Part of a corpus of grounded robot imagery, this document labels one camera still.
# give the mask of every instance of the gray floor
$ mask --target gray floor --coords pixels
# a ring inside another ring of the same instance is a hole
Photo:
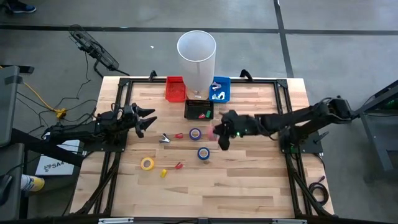
[[[32,15],[0,14],[0,23],[29,25],[70,25],[117,27],[202,27],[277,28],[273,1],[188,1],[188,0],[30,0],[38,7]],[[393,0],[279,1],[286,29],[397,30],[398,3]],[[92,32],[132,75],[177,75],[177,39],[181,33],[168,32]],[[255,77],[286,77],[279,34],[213,33],[218,49],[216,74],[235,77],[241,69]],[[353,109],[369,95],[398,77],[398,36],[377,35],[288,35],[294,76],[304,78],[308,97],[316,103],[326,96],[341,95]],[[85,81],[84,53],[62,31],[0,30],[0,62],[34,66],[24,80],[50,105],[62,97],[75,96]],[[96,99],[101,79],[88,59],[92,81],[79,100],[66,101],[70,108]],[[106,75],[118,75],[106,72]],[[35,96],[24,86],[19,91]],[[36,111],[42,111],[26,101]],[[75,119],[91,111],[90,102],[68,113]],[[54,115],[44,114],[49,125]],[[39,125],[37,115],[18,103],[15,127],[30,131]],[[365,184],[363,175],[374,169],[375,158],[360,121],[349,125],[330,125],[323,139],[326,173],[337,215],[384,222],[398,222],[398,188],[390,182]],[[40,134],[43,129],[32,133]],[[72,188],[64,187],[33,197],[31,216],[60,215]]]

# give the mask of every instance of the white tube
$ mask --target white tube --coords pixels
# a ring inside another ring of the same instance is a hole
[[[207,90],[213,82],[216,41],[209,33],[193,30],[185,33],[177,42],[180,54],[181,76],[190,90]]]

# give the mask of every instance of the wooden tabletop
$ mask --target wooden tabletop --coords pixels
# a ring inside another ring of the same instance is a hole
[[[114,103],[120,77],[104,77],[98,97],[97,112],[109,111]],[[293,110],[308,106],[304,81],[288,79]],[[274,89],[268,84],[232,84],[231,100],[215,104],[212,121],[188,121],[183,118],[184,103],[165,99],[164,83],[136,83],[131,103],[154,108],[158,119],[139,139],[129,132],[122,153],[112,216],[114,217],[293,217],[286,162],[278,143],[264,136],[246,136],[231,140],[228,151],[205,138],[192,141],[188,132],[199,128],[203,133],[210,124],[219,124],[219,111],[236,110],[238,114],[276,113]],[[169,144],[159,144],[161,134],[171,137]],[[183,133],[183,139],[174,135]],[[197,158],[199,147],[210,149],[208,162]],[[83,161],[71,212],[77,211],[98,186],[104,153],[95,152]],[[140,161],[151,157],[155,168],[144,171]],[[175,170],[178,162],[184,167]],[[325,175],[322,163],[313,155],[303,155],[308,184]],[[160,177],[162,169],[167,176]],[[302,193],[298,190],[304,211]],[[325,205],[333,213],[331,200]]]

